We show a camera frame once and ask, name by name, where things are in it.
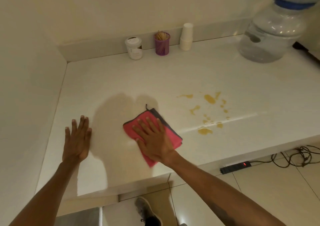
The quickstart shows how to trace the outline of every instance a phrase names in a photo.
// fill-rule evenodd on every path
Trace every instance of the tattoo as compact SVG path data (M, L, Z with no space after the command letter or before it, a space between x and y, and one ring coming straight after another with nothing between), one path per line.
M225 226L236 226L235 220L231 218L221 207L213 202L208 203L208 206Z

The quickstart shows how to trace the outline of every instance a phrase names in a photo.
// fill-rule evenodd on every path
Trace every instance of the gray shoe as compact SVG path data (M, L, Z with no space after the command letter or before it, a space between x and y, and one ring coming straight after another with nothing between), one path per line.
M153 221L153 224L162 226L161 218L152 211L151 206L146 199L138 197L134 204L137 208L138 214L142 218L142 222L146 223L146 220L149 219Z

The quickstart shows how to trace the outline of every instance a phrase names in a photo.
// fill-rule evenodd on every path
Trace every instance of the red microfiber cloth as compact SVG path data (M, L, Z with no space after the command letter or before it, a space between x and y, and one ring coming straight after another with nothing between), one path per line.
M143 113L139 114L136 118L134 118L133 120L130 120L126 123L123 124L123 129L126 132L126 134L131 137L132 139L136 140L137 138L141 139L142 141L144 141L142 139L142 137L140 137L137 133L135 133L135 131L132 129L132 126L135 125L136 127L139 127L141 130L142 127L139 125L138 123L138 119L141 119L149 128L149 124L146 121L146 117L149 117L150 120L155 124L155 126L157 128L159 128L159 125L157 123L157 118L160 119L160 121L162 122L165 132L167 134L167 136L170 138L173 148L177 149L178 147L181 146L182 144L182 138L181 136L179 136L174 130L172 130L172 128L170 127L170 125L161 117L161 115L155 110L155 109L148 109L147 105L146 105L146 111L144 111ZM148 158L146 155L144 155L142 153L144 159L146 160L146 163L149 165L149 167L153 167L157 162L151 160L150 158Z

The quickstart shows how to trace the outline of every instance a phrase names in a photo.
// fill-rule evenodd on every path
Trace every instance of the countertop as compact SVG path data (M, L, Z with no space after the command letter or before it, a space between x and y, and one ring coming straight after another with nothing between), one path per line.
M68 63L37 190L61 162L64 127L80 115L90 119L92 143L69 197L172 172L149 168L122 129L145 104L183 138L177 151L196 165L320 135L314 61L290 49L274 63L254 63L237 52L240 38L194 42L188 52L170 46L164 57L150 49L140 60L125 53Z

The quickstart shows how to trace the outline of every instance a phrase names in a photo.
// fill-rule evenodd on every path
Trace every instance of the hand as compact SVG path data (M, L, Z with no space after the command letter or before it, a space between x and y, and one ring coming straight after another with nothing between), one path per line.
M89 153L91 132L92 129L89 128L88 117L81 116L78 128L76 120L73 119L71 134L69 127L66 127L62 161L70 157L79 159L79 162L84 160Z
M166 165L170 162L170 156L174 153L174 147L172 146L160 119L157 119L159 129L148 117L146 120L151 129L140 119L138 119L138 123L143 128L143 131L136 126L132 127L133 130L145 140L145 142L143 142L140 139L136 139L136 142L144 155Z

